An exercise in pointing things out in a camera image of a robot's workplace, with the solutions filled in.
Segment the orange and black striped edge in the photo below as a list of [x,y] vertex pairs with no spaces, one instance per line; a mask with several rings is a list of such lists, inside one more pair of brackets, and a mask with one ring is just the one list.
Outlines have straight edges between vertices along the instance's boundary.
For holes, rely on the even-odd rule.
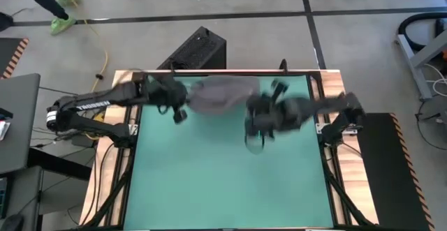
[[15,70],[15,67],[19,64],[19,59],[22,56],[23,52],[25,51],[28,42],[29,42],[28,38],[24,38],[20,41],[19,45],[17,46],[17,49],[15,49],[13,57],[11,57],[11,60],[9,61],[8,66],[6,66],[6,70],[3,72],[3,75],[1,75],[0,79],[11,77],[13,71]]
[[408,165],[408,168],[410,169],[410,174],[411,177],[413,178],[413,183],[416,188],[416,192],[418,193],[419,196],[420,205],[425,213],[425,219],[428,222],[428,228],[430,229],[430,231],[435,231],[432,216],[430,215],[430,210],[428,210],[427,202],[425,201],[424,194],[422,192],[422,189],[420,188],[419,180],[416,176],[416,171],[414,170],[413,163],[411,162],[410,153],[408,152],[408,149],[406,147],[406,143],[404,140],[404,136],[402,134],[402,129],[400,128],[399,125],[399,121],[397,120],[397,117],[394,113],[390,113],[390,116],[393,118],[393,122],[397,131],[397,136],[400,139],[400,144],[402,145],[402,151],[404,152],[406,163]]

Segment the green table surface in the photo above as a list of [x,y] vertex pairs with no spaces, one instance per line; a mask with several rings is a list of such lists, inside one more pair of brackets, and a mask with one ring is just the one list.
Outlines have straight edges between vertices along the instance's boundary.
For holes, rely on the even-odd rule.
[[[259,77],[261,89],[274,78]],[[280,78],[285,96],[309,96],[305,76]],[[254,155],[244,105],[219,116],[186,111],[175,125],[172,112],[143,108],[125,230],[333,226],[313,120]]]

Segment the concrete floor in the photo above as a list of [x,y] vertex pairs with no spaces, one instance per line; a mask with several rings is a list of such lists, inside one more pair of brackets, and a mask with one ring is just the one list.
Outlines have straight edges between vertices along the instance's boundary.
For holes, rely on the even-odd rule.
[[[5,13],[31,9],[18,14],[17,21],[52,19],[49,12],[32,0],[0,0],[0,3],[0,11]],[[309,3],[313,11],[446,6],[444,0],[309,0]],[[68,9],[77,18],[90,19],[278,11],[305,11],[305,5],[303,0],[84,0],[78,10]],[[447,151],[432,148],[419,136],[414,119],[420,105],[418,91],[398,46],[393,43],[397,26],[413,15],[410,12],[319,15],[314,21],[326,67],[342,70],[346,90],[358,95],[367,112],[394,112],[399,118],[434,224],[438,230],[447,230]],[[432,24],[412,26],[411,37],[426,43],[430,39],[429,25]],[[312,40],[305,16],[95,24],[100,40],[82,25],[56,37],[49,35],[47,26],[13,27],[0,32],[0,37],[29,38],[14,75],[40,73],[42,87],[85,93],[103,64],[101,41],[110,53],[110,65],[106,79],[99,86],[107,89],[115,70],[156,68],[199,26],[228,41],[228,68],[277,68],[283,58],[288,59],[291,68],[318,68],[315,38]],[[45,125],[45,108],[60,96],[63,94],[40,89],[35,126]],[[428,103],[425,109],[433,110],[432,106],[433,103]],[[424,123],[422,130],[433,143],[447,146],[447,138],[442,137],[446,134],[440,127]],[[37,133],[34,137],[47,136]],[[63,142],[45,147],[60,156],[78,149]],[[83,151],[70,159],[85,163],[92,155]],[[46,173],[44,188],[60,179]],[[70,179],[46,192],[42,213],[74,207],[71,215],[77,221],[86,187],[85,182]],[[74,226],[63,210],[46,214],[43,230]]]

